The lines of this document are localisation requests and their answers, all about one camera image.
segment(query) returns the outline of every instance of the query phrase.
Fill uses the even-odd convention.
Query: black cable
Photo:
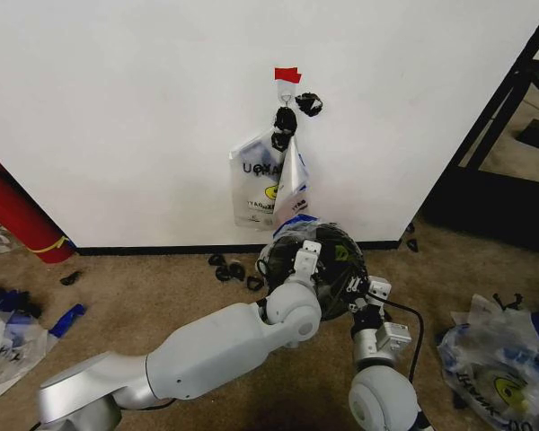
[[[140,409],[141,411],[151,411],[151,410],[161,410],[161,409],[167,409],[168,407],[170,407],[177,399],[176,398],[172,398],[171,400],[169,400],[168,402],[166,402],[165,404],[160,404],[159,406],[152,406],[152,407],[146,407],[145,409]]]
[[[421,313],[406,305],[401,305],[400,303],[394,303],[393,301],[380,298],[379,296],[375,296],[373,294],[370,294],[369,292],[367,292],[366,295],[371,296],[372,298],[376,299],[380,303],[386,303],[387,305],[391,305],[392,307],[399,308],[406,312],[411,312],[417,316],[417,319],[420,323],[420,333],[417,337],[417,345],[415,346],[415,352],[413,352],[413,359],[411,360],[410,375],[409,375],[409,380],[410,382],[413,383],[413,375],[415,375],[415,367],[417,366],[417,361],[420,357],[421,343],[423,342],[423,333],[425,331],[425,325],[423,324],[423,317],[421,316]]]

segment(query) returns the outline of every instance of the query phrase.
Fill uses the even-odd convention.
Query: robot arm
[[[109,352],[46,381],[42,429],[111,430],[120,409],[197,398],[261,365],[272,350],[310,339],[322,317],[311,279],[320,249],[304,242],[295,272],[261,304],[235,303],[183,326],[148,356]]]
[[[41,429],[110,431],[121,420],[121,409],[197,398],[261,365],[272,350],[310,339],[322,318],[312,279],[320,251],[320,243],[305,241],[294,272],[269,296],[183,326],[147,356],[105,353],[43,383]],[[407,327],[384,321],[383,302],[367,296],[387,298],[390,290],[382,278],[355,279],[345,297],[354,317],[358,370],[349,406],[369,431],[418,429],[424,418],[411,383],[393,369],[396,355],[411,342]]]

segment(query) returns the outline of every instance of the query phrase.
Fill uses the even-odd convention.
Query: yellow smiley logo
[[[266,196],[271,200],[276,200],[276,197],[278,196],[278,185],[266,188]]]
[[[495,389],[497,394],[501,397],[505,403],[517,411],[526,410],[526,400],[523,395],[523,388],[526,383],[520,379],[516,379],[517,382],[513,382],[509,379],[499,377],[495,379]]]

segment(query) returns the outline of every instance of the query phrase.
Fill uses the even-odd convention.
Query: beige carpet
[[[489,429],[469,409],[452,407],[440,373],[433,336],[451,325],[449,312],[468,309],[473,293],[499,292],[509,300],[520,292],[539,304],[539,254],[498,242],[416,223],[420,252],[370,251],[369,273],[393,284],[393,299],[418,308],[427,337],[415,381],[420,405],[437,430]],[[0,256],[0,286],[28,289],[43,304],[45,327],[76,302],[87,314],[50,354],[0,397],[0,430],[27,430],[38,419],[36,390],[70,365],[105,350],[141,355],[173,330],[235,302],[262,297],[239,283],[222,284],[204,255],[79,257],[43,265],[25,250]],[[232,256],[253,271],[255,255]],[[58,280],[74,270],[73,286]],[[411,325],[414,318],[393,312]],[[281,349],[241,379],[194,401],[178,401],[156,412],[126,412],[120,430],[330,430],[358,429],[347,406],[353,376],[348,316],[325,322],[318,335],[297,350]],[[402,358],[406,371],[412,346]]]

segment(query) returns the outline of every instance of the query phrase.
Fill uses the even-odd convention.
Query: yellow circle logo
[[[266,188],[266,196],[271,200],[276,200],[276,197],[278,196],[278,185],[276,184],[275,186]]]

